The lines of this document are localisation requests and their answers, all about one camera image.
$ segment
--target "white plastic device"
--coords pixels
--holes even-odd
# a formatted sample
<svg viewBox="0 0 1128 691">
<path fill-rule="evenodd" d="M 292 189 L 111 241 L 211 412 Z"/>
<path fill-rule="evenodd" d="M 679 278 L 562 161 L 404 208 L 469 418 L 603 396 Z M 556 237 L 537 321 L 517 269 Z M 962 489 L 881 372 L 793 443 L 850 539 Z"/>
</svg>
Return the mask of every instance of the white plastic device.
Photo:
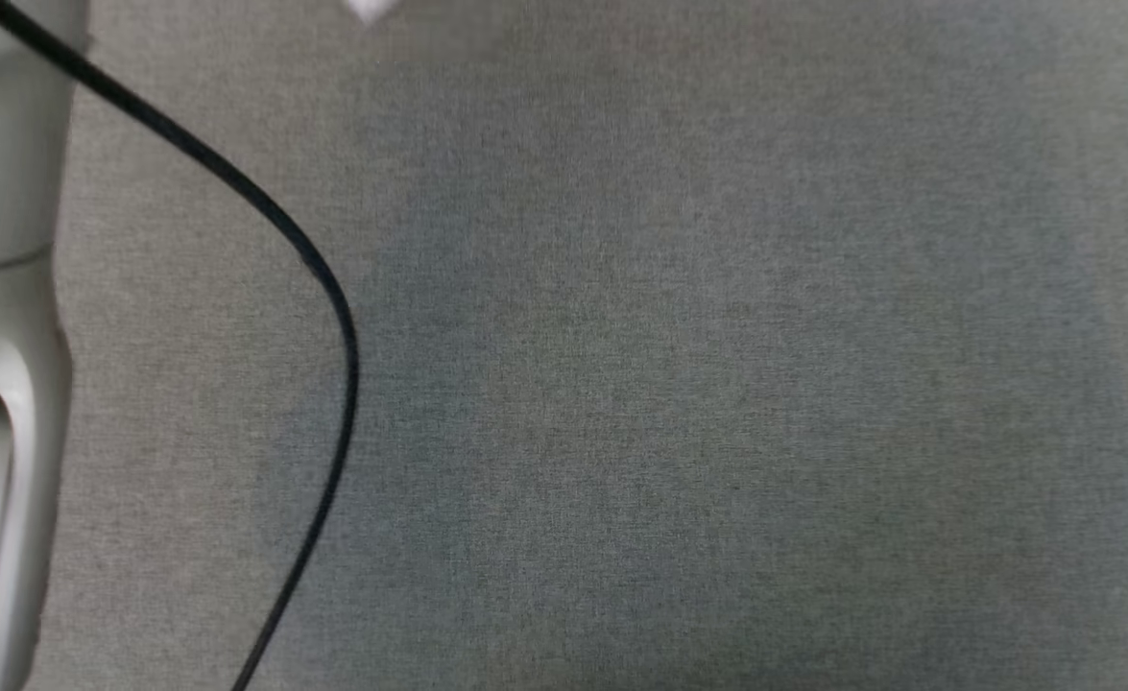
<svg viewBox="0 0 1128 691">
<path fill-rule="evenodd" d="M 18 0 L 76 47 L 85 0 Z M 0 691 L 29 676 L 68 424 L 51 243 L 72 85 L 0 29 Z"/>
</svg>

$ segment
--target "wire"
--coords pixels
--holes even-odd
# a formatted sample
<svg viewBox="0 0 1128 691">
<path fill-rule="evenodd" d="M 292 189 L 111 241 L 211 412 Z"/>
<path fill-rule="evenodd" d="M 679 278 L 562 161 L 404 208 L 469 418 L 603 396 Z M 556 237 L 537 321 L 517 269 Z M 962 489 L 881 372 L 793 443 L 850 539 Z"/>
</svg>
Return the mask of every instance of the wire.
<svg viewBox="0 0 1128 691">
<path fill-rule="evenodd" d="M 91 64 L 80 53 L 73 51 L 59 38 L 55 38 L 38 23 L 5 0 L 0 0 L 0 26 L 14 35 L 16 39 L 27 45 L 28 48 L 47 59 L 51 64 L 59 68 L 64 74 L 71 76 L 71 78 L 83 85 L 83 87 L 89 88 L 90 91 L 102 97 L 103 100 L 116 106 L 122 113 L 127 113 L 134 121 L 143 124 L 143 126 L 150 127 L 155 134 L 167 140 L 167 143 L 180 150 L 187 158 L 192 158 L 200 166 L 203 166 L 204 169 L 218 176 L 218 179 L 221 179 L 231 189 L 235 189 L 240 197 L 244 197 L 248 204 L 253 205 L 253 209 L 259 211 L 270 223 L 273 223 L 274 228 L 282 233 L 282 237 L 293 248 L 299 250 L 300 258 L 303 259 L 308 271 L 312 272 L 315 280 L 320 283 L 324 292 L 326 292 L 326 296 L 329 298 L 332 310 L 336 315 L 337 326 L 341 328 L 341 337 L 343 337 L 343 346 L 345 348 L 345 404 L 343 419 L 341 419 L 341 429 L 337 433 L 337 443 L 334 448 L 334 455 L 332 457 L 329 467 L 329 478 L 326 480 L 326 488 L 324 488 L 320 503 L 317 504 L 317 512 L 312 516 L 312 522 L 308 525 L 308 533 L 306 533 L 303 543 L 300 546 L 300 553 L 296 556 L 294 565 L 292 565 L 290 573 L 287 575 L 287 581 L 282 583 L 282 590 L 277 594 L 277 600 L 274 600 L 274 608 L 270 610 L 268 617 L 265 618 L 265 624 L 261 627 L 261 634 L 256 637 L 256 643 L 253 643 L 252 650 L 248 652 L 248 659 L 244 663 L 235 685 L 231 686 L 233 691 L 243 691 L 252 682 L 256 666 L 261 664 L 261 657 L 265 655 L 265 648 L 268 646 L 270 639 L 274 638 L 279 621 L 282 620 L 283 613 L 287 612 L 287 605 L 290 604 L 291 596 L 294 595 L 296 586 L 303 578 L 308 560 L 312 558 L 312 551 L 317 547 L 321 530 L 326 524 L 327 517 L 329 517 L 329 508 L 334 503 L 334 497 L 337 494 L 337 485 L 345 469 L 345 454 L 350 450 L 350 442 L 354 429 L 354 416 L 358 413 L 358 375 L 360 375 L 358 333 L 354 329 L 354 319 L 350 311 L 350 303 L 345 301 L 343 289 L 337 283 L 337 278 L 331 271 L 329 264 L 326 263 L 326 259 L 321 257 L 320 253 L 312 245 L 312 240 L 308 239 L 308 236 L 306 236 L 299 224 L 259 185 L 253 183 L 233 163 L 222 158 L 221 153 L 214 152 L 211 145 L 201 141 L 192 132 L 186 131 L 185 127 L 173 121 L 168 115 L 160 113 L 158 108 L 129 90 L 127 87 L 113 79 L 112 76 L 104 73 L 103 70 Z"/>
</svg>

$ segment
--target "gray fabric surface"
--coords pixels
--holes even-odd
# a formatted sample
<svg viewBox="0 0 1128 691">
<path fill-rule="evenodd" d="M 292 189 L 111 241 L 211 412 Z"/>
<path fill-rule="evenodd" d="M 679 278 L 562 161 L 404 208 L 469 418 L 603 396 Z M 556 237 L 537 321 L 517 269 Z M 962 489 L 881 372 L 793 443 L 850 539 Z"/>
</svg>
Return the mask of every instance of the gray fabric surface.
<svg viewBox="0 0 1128 691">
<path fill-rule="evenodd" d="M 1128 0 L 95 5 L 343 276 L 254 688 L 1128 690 Z M 78 98 L 29 688 L 224 688 L 327 305 Z"/>
</svg>

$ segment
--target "curved black cord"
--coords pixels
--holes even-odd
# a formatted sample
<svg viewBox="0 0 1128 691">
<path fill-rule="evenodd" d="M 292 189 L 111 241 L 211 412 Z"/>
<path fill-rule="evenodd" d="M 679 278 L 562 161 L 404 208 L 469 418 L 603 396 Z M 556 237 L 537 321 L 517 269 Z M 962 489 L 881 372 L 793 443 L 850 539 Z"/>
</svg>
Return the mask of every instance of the curved black cord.
<svg viewBox="0 0 1128 691">
<path fill-rule="evenodd" d="M 244 668 L 231 686 L 233 691 L 243 691 L 252 681 L 256 665 L 261 664 L 261 656 L 264 655 L 270 639 L 277 630 L 277 623 L 282 619 L 282 613 L 287 612 L 287 604 L 294 595 L 294 587 L 300 584 L 303 570 L 308 560 L 312 558 L 312 550 L 320 539 L 320 531 L 329 517 L 332 500 L 337 493 L 337 482 L 345 468 L 345 452 L 350 449 L 350 441 L 354 429 L 354 415 L 358 411 L 358 334 L 354 329 L 354 319 L 350 312 L 350 303 L 345 301 L 345 293 L 337 278 L 329 268 L 329 264 L 321 257 L 320 253 L 312 245 L 312 240 L 300 229 L 299 224 L 277 205 L 264 189 L 257 187 L 247 175 L 237 169 L 233 163 L 222 158 L 221 153 L 214 152 L 210 145 L 204 144 L 192 132 L 184 130 L 180 124 L 167 115 L 160 113 L 143 98 L 139 97 L 127 87 L 120 83 L 112 76 L 104 73 L 97 67 L 87 61 L 67 44 L 51 35 L 38 23 L 23 14 L 14 5 L 0 0 L 0 26 L 8 30 L 16 39 L 20 41 L 32 51 L 46 57 L 51 64 L 63 71 L 64 74 L 72 76 L 83 87 L 98 94 L 103 100 L 116 106 L 136 119 L 143 126 L 150 127 L 155 134 L 164 138 L 170 145 L 187 154 L 192 160 L 204 166 L 204 169 L 212 171 L 218 179 L 235 189 L 240 197 L 248 201 L 254 209 L 261 212 L 287 240 L 300 253 L 300 258 L 312 272 L 312 276 L 320 283 L 320 286 L 329 298 L 332 310 L 337 316 L 337 325 L 341 327 L 341 337 L 345 347 L 345 409 L 341 419 L 341 431 L 337 433 L 337 445 L 334 450 L 334 458 L 329 467 L 329 478 L 326 488 L 317 505 L 317 513 L 312 516 L 312 524 L 308 526 L 308 533 L 303 538 L 303 546 L 300 553 L 294 559 L 291 572 L 283 582 L 282 591 L 274 600 L 274 608 L 266 617 L 265 626 L 261 627 L 261 635 L 256 637 L 252 650 L 248 652 L 248 659 L 244 663 Z"/>
</svg>

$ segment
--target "black cable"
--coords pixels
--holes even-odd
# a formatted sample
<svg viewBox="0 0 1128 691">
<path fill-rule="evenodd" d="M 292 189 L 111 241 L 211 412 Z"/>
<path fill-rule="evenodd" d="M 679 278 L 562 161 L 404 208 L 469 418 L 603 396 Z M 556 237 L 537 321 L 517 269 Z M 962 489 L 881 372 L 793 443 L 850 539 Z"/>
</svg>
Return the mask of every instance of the black cable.
<svg viewBox="0 0 1128 691">
<path fill-rule="evenodd" d="M 320 283 L 329 298 L 332 310 L 337 316 L 337 326 L 341 327 L 341 337 L 343 337 L 345 347 L 345 409 L 343 419 L 341 419 L 341 431 L 337 433 L 334 458 L 329 467 L 329 478 L 327 478 L 320 503 L 317 505 L 317 513 L 312 516 L 312 524 L 308 526 L 308 533 L 303 538 L 300 553 L 296 557 L 294 565 L 287 575 L 287 581 L 282 583 L 282 591 L 280 591 L 277 600 L 274 600 L 274 608 L 265 618 L 265 626 L 261 627 L 261 635 L 256 637 L 256 643 L 253 643 L 252 650 L 248 652 L 248 659 L 244 663 L 244 668 L 240 670 L 235 685 L 231 686 L 233 691 L 243 691 L 252 681 L 256 665 L 261 664 L 261 656 L 265 655 L 265 648 L 268 646 L 270 639 L 274 637 L 274 631 L 277 630 L 282 613 L 287 612 L 287 604 L 294 595 L 294 587 L 300 584 L 308 560 L 312 558 L 312 551 L 320 539 L 320 531 L 329 517 L 329 508 L 337 493 L 337 482 L 345 468 L 345 452 L 350 449 L 354 429 L 354 415 L 358 413 L 358 334 L 354 329 L 354 319 L 351 316 L 349 302 L 345 301 L 345 293 L 331 271 L 329 264 L 315 248 L 312 240 L 308 239 L 299 224 L 264 189 L 257 187 L 256 183 L 253 183 L 233 163 L 222 158 L 221 153 L 214 152 L 210 145 L 204 144 L 192 132 L 184 130 L 168 115 L 147 104 L 143 98 L 129 90 L 112 76 L 104 73 L 80 53 L 55 38 L 42 26 L 38 26 L 38 23 L 33 21 L 32 18 L 5 0 L 0 0 L 0 26 L 32 51 L 46 57 L 64 74 L 72 76 L 103 100 L 116 106 L 120 110 L 124 110 L 143 126 L 150 127 L 155 134 L 167 140 L 170 145 L 180 150 L 186 157 L 201 163 L 208 171 L 212 171 L 214 176 L 218 176 L 218 179 L 221 179 L 240 197 L 248 201 L 248 204 L 252 204 L 254 209 L 268 219 L 268 222 L 273 223 L 279 232 L 299 250 L 300 258 L 303 259 L 308 271 L 312 272 L 315 280 Z"/>
</svg>

